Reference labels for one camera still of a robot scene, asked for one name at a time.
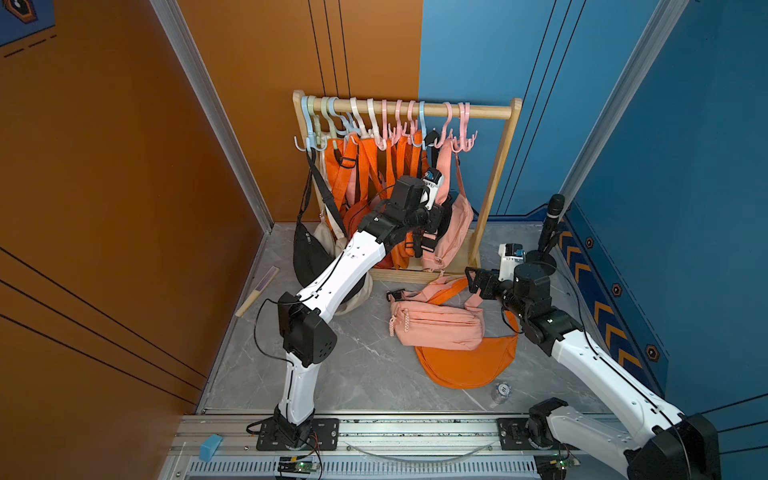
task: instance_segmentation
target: black line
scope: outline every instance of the black line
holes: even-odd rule
[[[729,450],[728,452],[720,452],[721,455],[728,455],[729,453],[750,452],[752,450],[768,449],[768,445],[761,445],[759,447],[751,447],[748,449]]]
[[[310,22],[312,22],[312,35],[315,37],[315,51],[317,52],[317,65],[320,67],[320,81],[323,83],[323,97],[326,96],[326,79],[323,78],[323,64],[320,63],[320,49],[317,46],[317,33],[315,33],[315,19],[312,18],[312,5],[306,0],[306,6],[310,7]]]
[[[531,119],[533,118],[534,111],[536,110],[536,104],[538,103],[538,96],[541,94],[541,88],[544,86],[544,82],[547,79],[547,72],[549,72],[549,65],[552,63],[552,58],[554,57],[554,51],[558,49],[558,43],[560,42],[560,34],[563,32],[563,27],[565,26],[565,21],[568,19],[568,12],[571,10],[571,4],[574,0],[570,0],[568,2],[568,8],[565,10],[565,16],[563,17],[563,22],[560,24],[560,30],[558,31],[558,36],[554,40],[554,46],[552,47],[552,53],[549,54],[549,61],[547,61],[547,67],[544,69],[544,76],[541,77],[541,83],[538,86],[538,91],[536,92],[536,99],[533,100],[533,106],[531,107],[531,113],[528,116],[528,121],[525,122],[525,130],[523,130],[523,135],[520,137],[520,144],[518,145],[518,151],[515,153],[515,159],[512,161],[512,168],[509,169],[509,176],[507,177],[507,181],[504,184],[504,190],[502,191],[502,195],[499,197],[498,202],[498,209],[496,209],[496,214],[498,215],[498,212],[502,209],[502,201],[504,201],[504,196],[507,194],[507,187],[509,187],[509,179],[512,178],[512,173],[515,171],[515,165],[518,163],[518,156],[520,155],[520,149],[523,147],[523,142],[525,141],[525,134],[528,133],[528,126],[531,125]],[[549,14],[549,19],[552,20],[552,14],[554,13],[554,5],[552,5],[552,12]]]
[[[70,349],[70,350],[74,350],[75,352],[77,352],[77,353],[79,353],[79,354],[81,354],[81,355],[83,355],[83,356],[87,356],[87,357],[88,357],[89,359],[91,359],[91,360],[96,360],[96,361],[97,361],[97,362],[99,362],[101,365],[106,365],[106,366],[108,366],[108,367],[109,367],[109,368],[111,368],[111,369],[115,369],[115,370],[117,370],[117,371],[118,371],[118,372],[120,372],[120,373],[124,373],[125,375],[128,375],[128,376],[130,376],[131,378],[138,380],[139,382],[142,382],[142,383],[146,383],[147,385],[149,385],[149,386],[151,386],[151,387],[154,387],[155,389],[158,389],[158,390],[160,390],[161,392],[166,392],[168,395],[172,395],[172,396],[176,397],[176,398],[177,398],[177,399],[179,399],[179,400],[184,400],[185,402],[187,402],[187,403],[189,403],[189,404],[191,404],[191,405],[193,405],[193,406],[195,406],[195,405],[196,405],[196,403],[195,403],[195,402],[190,402],[189,400],[187,400],[187,399],[185,399],[185,398],[183,398],[183,397],[180,397],[180,396],[176,395],[176,394],[175,394],[175,393],[173,393],[173,392],[169,392],[169,391],[167,391],[167,390],[166,390],[166,389],[164,389],[163,387],[157,386],[157,385],[155,385],[155,384],[153,384],[153,383],[149,383],[147,380],[144,380],[144,379],[140,379],[140,378],[139,378],[139,377],[137,377],[136,375],[130,374],[130,373],[126,372],[126,371],[125,371],[125,370],[123,370],[123,369],[119,369],[118,367],[116,367],[116,366],[114,366],[114,365],[111,365],[111,364],[109,364],[109,363],[106,363],[104,360],[99,360],[99,359],[97,359],[97,358],[96,358],[96,357],[94,357],[94,356],[88,355],[86,352],[83,352],[83,351],[81,351],[81,350],[78,350],[78,349],[74,348],[73,346],[69,346],[69,345],[67,345],[66,343],[64,343],[64,342],[61,342],[61,341],[59,341],[59,340],[56,340],[56,339],[55,339],[55,338],[53,338],[52,336],[48,336],[48,335],[45,335],[43,332],[40,332],[40,331],[38,331],[38,330],[35,330],[35,329],[33,329],[32,327],[30,327],[30,326],[26,326],[24,323],[21,323],[21,322],[17,322],[16,320],[12,319],[12,318],[11,318],[11,317],[9,317],[9,316],[3,315],[2,313],[0,313],[0,316],[1,316],[2,318],[4,318],[4,319],[8,320],[9,322],[15,323],[16,325],[18,325],[18,326],[20,326],[20,327],[22,327],[22,328],[26,328],[26,329],[27,329],[27,330],[29,330],[30,332],[34,332],[34,333],[37,333],[39,336],[43,336],[44,338],[47,338],[47,339],[51,340],[52,342],[56,342],[56,343],[58,343],[59,345],[61,345],[61,346],[65,346],[65,347],[67,347],[67,348],[68,348],[68,349]]]
[[[560,60],[560,66],[558,67],[558,73],[554,76],[554,81],[552,82],[552,88],[549,89],[549,94],[547,95],[547,101],[544,103],[544,108],[541,110],[541,116],[538,118],[538,123],[536,124],[536,130],[533,132],[533,138],[531,139],[531,143],[528,145],[528,150],[525,152],[525,158],[523,158],[523,164],[520,166],[520,171],[518,172],[518,179],[515,180],[515,186],[512,188],[512,193],[509,195],[509,200],[507,200],[507,208],[506,210],[509,210],[509,205],[512,203],[512,197],[515,195],[515,190],[518,188],[518,183],[520,182],[520,176],[523,174],[523,169],[525,168],[525,162],[528,161],[528,154],[531,153],[531,147],[533,147],[533,142],[536,140],[536,134],[538,133],[538,128],[541,125],[541,119],[544,118],[544,113],[547,111],[547,105],[549,105],[549,98],[552,96],[552,91],[554,90],[555,84],[558,83],[558,77],[560,76],[560,70],[563,68],[563,63],[565,62],[565,55],[568,54],[568,48],[571,47],[571,40],[574,39],[574,34],[576,33],[576,27],[578,27],[578,21],[581,20],[581,13],[584,12],[584,6],[587,4],[587,0],[584,0],[584,3],[581,4],[581,10],[578,13],[578,17],[576,18],[576,24],[574,25],[574,29],[571,32],[571,37],[568,39],[568,44],[565,45],[565,53],[563,54],[563,58]]]
[[[76,299],[80,300],[82,303],[85,303],[86,305],[88,305],[89,307],[91,307],[93,310],[96,310],[97,312],[99,312],[101,315],[104,315],[104,316],[106,316],[108,319],[112,320],[113,322],[115,322],[115,323],[116,323],[116,324],[118,324],[119,326],[123,327],[123,328],[124,328],[124,329],[126,329],[127,331],[129,331],[129,332],[133,333],[135,336],[139,337],[139,338],[140,338],[140,339],[142,339],[143,341],[145,341],[145,342],[149,343],[149,344],[150,344],[150,345],[152,345],[154,348],[156,348],[156,349],[160,350],[162,353],[165,353],[165,354],[166,354],[166,355],[168,355],[170,358],[172,358],[172,359],[176,360],[177,362],[179,362],[181,365],[183,365],[183,366],[186,366],[188,369],[192,370],[193,372],[195,372],[195,373],[196,373],[196,374],[198,374],[199,376],[201,376],[201,377],[203,377],[203,378],[207,378],[207,377],[206,377],[204,374],[202,374],[202,373],[198,372],[197,370],[193,369],[191,366],[189,366],[189,365],[188,365],[188,364],[186,364],[185,362],[182,362],[181,360],[179,360],[179,359],[178,359],[178,358],[176,358],[175,356],[171,355],[170,353],[166,352],[165,350],[163,350],[163,349],[162,349],[162,348],[160,348],[159,346],[155,345],[154,343],[150,342],[149,340],[147,340],[146,338],[144,338],[142,335],[140,335],[140,334],[136,333],[136,332],[135,332],[135,331],[133,331],[132,329],[128,328],[127,326],[123,325],[122,323],[118,322],[117,320],[115,320],[114,318],[112,318],[111,316],[109,316],[108,314],[106,314],[106,313],[104,313],[103,311],[99,310],[99,309],[98,309],[98,308],[96,308],[96,307],[95,307],[93,304],[91,304],[91,303],[87,302],[85,299],[83,299],[81,296],[79,296],[79,295],[77,295],[76,293],[72,292],[72,291],[71,291],[71,290],[69,290],[67,287],[65,287],[65,286],[61,285],[61,284],[60,284],[59,282],[57,282],[56,280],[53,280],[53,279],[52,279],[51,277],[49,277],[48,275],[45,275],[43,272],[41,272],[40,270],[38,270],[38,269],[34,268],[34,267],[33,267],[32,265],[30,265],[29,263],[26,263],[24,260],[22,260],[22,259],[18,258],[18,257],[17,257],[16,255],[14,255],[13,253],[11,253],[11,252],[7,251],[5,248],[3,248],[3,247],[0,247],[0,251],[2,251],[3,253],[5,253],[5,254],[6,254],[6,255],[8,255],[9,257],[11,257],[13,260],[16,260],[16,261],[17,261],[17,262],[19,262],[21,265],[24,265],[24,266],[26,266],[27,268],[29,268],[30,270],[32,270],[33,272],[37,273],[39,276],[42,276],[42,277],[43,277],[43,278],[45,278],[47,281],[49,281],[49,282],[53,283],[54,285],[56,285],[56,286],[57,286],[57,287],[59,287],[60,289],[64,290],[66,293],[69,293],[69,294],[70,294],[70,295],[72,295],[74,298],[76,298]]]
[[[745,429],[747,427],[754,427],[755,425],[762,425],[763,423],[768,423],[768,420],[763,420],[761,422],[747,423],[746,425],[740,425],[740,426],[737,426],[737,427],[731,427],[731,428],[725,429],[725,430],[718,430],[717,433],[725,433],[725,432],[730,432],[732,430]]]
[[[346,68],[347,98],[352,97],[352,87],[349,86],[349,64],[346,63],[346,40],[344,40],[344,20],[341,15],[341,0],[339,0],[339,24],[341,25],[341,43],[344,45],[344,67]]]
[[[333,42],[331,41],[331,24],[328,22],[328,7],[323,0],[323,10],[326,11],[326,27],[328,27],[328,46],[331,48],[331,65],[333,65],[333,83],[336,84],[336,96],[339,95],[339,81],[336,78],[336,61],[333,60]]]
[[[3,285],[5,285],[6,287],[8,287],[8,288],[10,288],[10,289],[12,289],[12,290],[14,290],[14,291],[16,291],[16,292],[18,292],[18,293],[20,293],[21,295],[23,295],[23,296],[26,296],[27,298],[29,298],[29,299],[30,299],[30,300],[32,300],[33,302],[39,303],[40,305],[44,306],[44,307],[45,307],[45,308],[47,308],[48,310],[51,310],[52,312],[54,312],[54,313],[57,313],[59,316],[63,316],[65,319],[69,320],[70,322],[74,323],[74,324],[75,324],[75,325],[77,325],[77,326],[80,326],[80,327],[81,327],[81,328],[83,328],[83,329],[86,329],[88,332],[91,332],[91,333],[93,333],[93,334],[94,334],[94,335],[96,335],[97,337],[99,337],[99,338],[101,338],[101,339],[104,339],[104,340],[107,340],[107,341],[108,341],[109,343],[111,343],[112,345],[116,346],[117,348],[119,348],[119,349],[121,349],[121,350],[124,350],[125,352],[128,352],[128,353],[130,353],[131,355],[135,356],[135,357],[136,357],[136,358],[138,358],[139,360],[144,360],[146,363],[149,363],[149,364],[150,364],[150,365],[152,365],[153,367],[155,367],[155,368],[157,368],[157,369],[159,369],[159,370],[162,370],[163,372],[166,372],[168,375],[170,375],[170,376],[174,377],[175,379],[179,379],[180,381],[182,381],[182,382],[186,383],[186,384],[187,384],[187,385],[189,385],[190,387],[192,387],[192,388],[195,388],[195,389],[198,389],[198,390],[202,391],[202,389],[201,389],[201,388],[199,388],[199,387],[196,387],[196,386],[192,385],[192,384],[191,384],[191,383],[189,383],[187,380],[185,380],[185,379],[182,379],[181,377],[179,377],[179,376],[176,376],[176,375],[174,375],[174,374],[173,374],[173,373],[171,373],[171,372],[168,372],[166,369],[164,369],[164,368],[163,368],[163,367],[161,367],[161,366],[155,365],[154,363],[152,363],[152,362],[150,362],[149,360],[145,359],[144,357],[142,357],[142,356],[138,355],[137,353],[133,353],[133,352],[132,352],[132,351],[130,351],[129,349],[127,349],[127,348],[125,348],[124,346],[120,345],[119,343],[117,343],[117,342],[115,342],[115,341],[113,341],[113,340],[110,340],[110,339],[109,339],[109,338],[107,338],[106,336],[103,336],[103,335],[101,335],[99,332],[97,332],[97,331],[95,331],[95,330],[92,330],[92,329],[90,329],[90,328],[86,327],[85,325],[83,325],[82,323],[80,323],[80,322],[78,322],[77,320],[73,319],[72,317],[70,317],[70,316],[66,316],[65,314],[63,314],[62,312],[59,312],[58,310],[56,310],[56,309],[55,309],[55,308],[53,308],[52,306],[49,306],[49,305],[47,305],[47,304],[43,303],[42,301],[40,301],[40,300],[38,300],[38,299],[34,298],[32,295],[30,295],[30,294],[28,294],[28,293],[26,293],[26,292],[23,292],[23,291],[21,291],[20,289],[16,288],[15,286],[11,285],[10,283],[6,282],[5,280],[3,280],[3,279],[0,279],[0,283],[2,283],[2,284],[3,284]]]
[[[723,405],[723,406],[720,406],[720,407],[716,407],[714,409],[705,410],[704,412],[700,412],[699,415],[704,415],[706,413],[716,412],[717,410],[727,409],[728,407],[737,406],[737,405],[740,405],[742,403],[752,402],[753,400],[762,399],[763,397],[767,397],[767,396],[768,396],[768,393],[764,393],[762,395],[757,395],[757,396],[754,396],[754,397],[749,398],[749,399],[739,400],[738,402],[729,403],[728,405]]]
[[[16,55],[16,54],[17,54],[17,53],[19,53],[20,51],[24,51],[24,49],[23,49],[23,48],[20,48],[20,49],[18,49],[17,51],[12,51],[11,53],[9,53],[9,54],[7,54],[7,55],[3,55],[3,58],[8,58],[8,57],[10,57],[11,55]]]

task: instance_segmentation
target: black mounting plate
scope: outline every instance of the black mounting plate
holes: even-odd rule
[[[532,444],[528,438],[528,427],[525,426],[527,422],[527,418],[521,417],[496,419],[498,439],[502,444],[502,450],[542,450]],[[543,450],[565,450],[566,445],[555,440],[552,447]],[[568,445],[568,448],[577,450],[573,445]]]
[[[318,419],[315,417],[312,419],[310,438],[315,433],[317,434],[318,447],[321,451],[336,450],[339,438],[339,419]],[[314,446],[313,439],[308,440],[307,443],[308,445],[304,445],[300,449],[289,449],[284,434],[277,429],[277,422],[274,419],[269,419],[261,424],[256,450],[266,452],[311,451]]]

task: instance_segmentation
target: pink bag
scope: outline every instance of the pink bag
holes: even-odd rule
[[[442,205],[442,202],[448,197],[448,181],[451,172],[451,146],[450,142],[446,142],[446,146],[440,150],[440,155],[437,161],[437,168],[445,176],[446,171],[448,175],[445,179],[445,183],[438,190],[437,198],[435,202]],[[429,251],[422,245],[422,267],[424,270],[434,272],[436,270],[443,271],[448,265],[451,264],[454,257],[458,253],[458,249],[461,248],[464,239],[469,231],[469,224],[472,223],[474,214],[472,213],[472,207],[469,205],[467,195],[464,192],[464,182],[462,181],[462,171],[459,168],[458,154],[456,154],[456,182],[458,183],[459,196],[454,200],[452,206],[451,223],[448,227],[448,231],[445,232],[440,240],[438,240],[435,246],[435,251]],[[424,234],[424,237],[435,239],[434,235],[428,233]]]
[[[485,321],[480,291],[469,297],[464,308],[442,306],[467,287],[463,275],[441,276],[421,292],[387,293],[392,318],[389,335],[403,345],[431,346],[445,350],[474,350],[482,342]]]

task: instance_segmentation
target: black bag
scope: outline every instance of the black bag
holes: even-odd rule
[[[296,218],[296,232],[293,234],[293,271],[296,272],[296,278],[299,280],[301,286],[308,286],[315,281],[315,279],[335,260],[335,257],[331,257],[320,241],[306,229],[303,223],[301,223],[301,217],[304,215],[304,212],[310,205],[310,200],[312,199],[312,176],[315,173],[315,170],[317,170],[314,161],[315,152],[313,151],[311,158],[307,154],[306,159],[310,163],[310,174],[306,178],[304,196],[302,198],[299,216]],[[317,187],[320,189],[320,196],[323,198],[323,203],[328,207],[328,210],[330,210],[330,213],[334,218],[339,218],[339,227],[343,229],[343,222],[340,221],[341,215],[339,215],[339,210],[336,208],[336,202],[333,200],[333,195],[328,191],[326,182],[319,170],[317,170],[315,178]],[[330,201],[328,201],[326,193],[330,195]],[[347,296],[344,297],[344,300],[342,300],[342,303],[355,296],[355,294],[362,289],[364,282],[365,277],[361,278],[352,290],[349,291]]]

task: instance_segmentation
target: blue block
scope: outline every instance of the blue block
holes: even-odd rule
[[[211,435],[208,437],[208,440],[203,442],[203,445],[200,445],[200,460],[203,462],[210,462],[222,440],[223,439],[218,435]]]

